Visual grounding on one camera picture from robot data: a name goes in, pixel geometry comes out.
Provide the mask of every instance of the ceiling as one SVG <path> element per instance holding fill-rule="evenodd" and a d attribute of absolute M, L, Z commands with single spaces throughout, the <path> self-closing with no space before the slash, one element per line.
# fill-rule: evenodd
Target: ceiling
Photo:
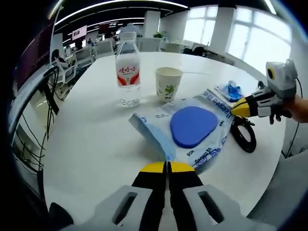
<path fill-rule="evenodd" d="M 70 38 L 68 36 L 73 30 L 88 25 L 88 31 L 97 28 L 97 24 L 108 20 L 119 18 L 142 18 L 147 11 L 160 11 L 161 17 L 188 10 L 190 7 L 203 5 L 219 5 L 221 7 L 235 7 L 242 5 L 269 11 L 264 0 L 168 0 L 169 2 L 181 4 L 188 8 L 183 8 L 174 4 L 166 4 L 163 2 L 154 2 L 146 0 L 109 2 L 110 0 L 64 0 L 62 9 L 58 15 L 58 22 L 55 27 L 55 33 L 63 33 L 63 40 Z M 87 10 L 76 13 L 69 18 L 61 20 L 66 16 L 79 11 L 83 8 L 102 3 L 99 6 L 89 8 Z M 143 19 L 121 20 L 119 23 L 142 23 Z"/>

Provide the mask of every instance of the human hand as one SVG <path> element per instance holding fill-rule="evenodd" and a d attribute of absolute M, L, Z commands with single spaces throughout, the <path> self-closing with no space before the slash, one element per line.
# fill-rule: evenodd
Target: human hand
<path fill-rule="evenodd" d="M 292 119 L 299 123 L 308 123 L 308 100 L 302 99 L 298 95 L 293 101 L 286 101 L 283 108 L 292 114 Z"/>

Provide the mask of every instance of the coiled black cable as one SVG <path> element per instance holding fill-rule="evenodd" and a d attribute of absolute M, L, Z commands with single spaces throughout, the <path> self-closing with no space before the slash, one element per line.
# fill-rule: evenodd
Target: coiled black cable
<path fill-rule="evenodd" d="M 242 118 L 240 116 L 234 117 L 234 120 L 231 124 L 231 134 L 234 137 L 235 141 L 239 144 L 239 146 L 247 153 L 252 153 L 257 146 L 255 132 L 251 126 L 255 124 L 251 123 L 248 119 Z M 246 138 L 242 135 L 239 130 L 239 126 L 243 126 L 250 135 L 250 141 L 246 140 Z"/>

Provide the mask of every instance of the white wall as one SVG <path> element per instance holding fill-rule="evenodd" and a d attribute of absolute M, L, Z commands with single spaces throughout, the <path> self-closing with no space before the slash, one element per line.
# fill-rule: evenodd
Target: white wall
<path fill-rule="evenodd" d="M 298 79 L 301 82 L 303 89 L 303 97 L 308 98 L 308 42 L 302 40 L 297 29 L 292 29 L 292 44 L 290 58 L 294 60 Z M 297 94 L 300 95 L 300 87 L 297 84 Z M 292 119 L 287 119 L 285 137 L 283 143 L 283 152 L 287 153 L 291 141 L 294 137 L 297 122 Z M 304 148 L 308 149 L 308 124 L 300 124 L 291 149 L 293 154 L 299 153 Z"/>
<path fill-rule="evenodd" d="M 188 11 L 183 11 L 161 18 L 159 31 L 162 33 L 166 31 L 167 39 L 170 41 L 182 41 L 187 15 Z"/>
<path fill-rule="evenodd" d="M 55 34 L 52 36 L 50 44 L 50 54 L 53 50 L 58 49 L 61 57 L 65 57 L 65 52 L 63 49 L 63 34 Z"/>
<path fill-rule="evenodd" d="M 160 12 L 147 11 L 144 17 L 144 37 L 153 38 L 153 35 L 158 31 L 160 20 Z"/>

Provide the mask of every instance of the person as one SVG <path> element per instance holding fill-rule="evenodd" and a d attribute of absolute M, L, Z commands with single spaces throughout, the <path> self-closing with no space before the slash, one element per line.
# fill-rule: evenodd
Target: person
<path fill-rule="evenodd" d="M 101 42 L 102 41 L 102 36 L 97 35 L 95 42 Z"/>
<path fill-rule="evenodd" d="M 296 95 L 294 100 L 284 102 L 283 107 L 291 112 L 292 119 L 296 122 L 308 123 L 308 99 Z M 300 213 L 296 208 L 307 195 L 307 163 L 308 150 L 305 147 L 288 158 L 280 158 L 266 191 L 247 217 L 293 230 L 286 228 L 289 225 L 286 221 Z"/>
<path fill-rule="evenodd" d="M 75 41 L 75 48 L 76 48 L 76 51 L 82 49 L 82 40 L 81 39 L 76 39 L 76 41 Z"/>
<path fill-rule="evenodd" d="M 59 64 L 61 65 L 61 67 L 63 68 L 63 70 L 68 69 L 72 64 L 67 63 L 64 58 L 62 58 L 59 54 L 59 50 L 55 49 L 52 53 L 51 53 L 51 61 L 54 62 L 56 61 L 56 59 L 59 61 Z M 76 67 L 76 77 L 74 78 L 75 80 L 72 81 L 72 83 L 76 82 L 81 75 L 86 71 L 86 68 L 84 67 Z M 73 73 L 73 68 L 71 70 L 68 70 L 66 72 L 66 75 L 69 76 Z"/>
<path fill-rule="evenodd" d="M 136 32 L 137 35 L 140 34 L 139 27 L 135 26 L 133 23 L 128 23 L 127 26 L 121 28 L 120 34 L 125 32 Z"/>
<path fill-rule="evenodd" d="M 94 47 L 94 43 L 92 42 L 91 38 L 88 40 L 88 46 Z"/>
<path fill-rule="evenodd" d="M 107 32 L 106 34 L 105 34 L 105 39 L 111 39 L 112 38 L 112 34 L 111 34 L 111 32 Z"/>
<path fill-rule="evenodd" d="M 295 121 L 308 123 L 308 99 L 302 99 L 296 95 L 294 101 L 284 103 L 284 108 L 291 112 Z"/>
<path fill-rule="evenodd" d="M 70 64 L 68 64 L 68 63 L 64 60 L 64 58 L 62 58 L 62 57 L 60 56 L 60 51 L 59 51 L 58 49 L 55 49 L 55 50 L 51 53 L 51 61 L 54 62 L 54 61 L 56 61 L 56 59 L 58 59 L 60 65 L 61 65 L 61 67 L 62 67 L 63 69 L 67 69 L 67 68 L 70 66 Z"/>

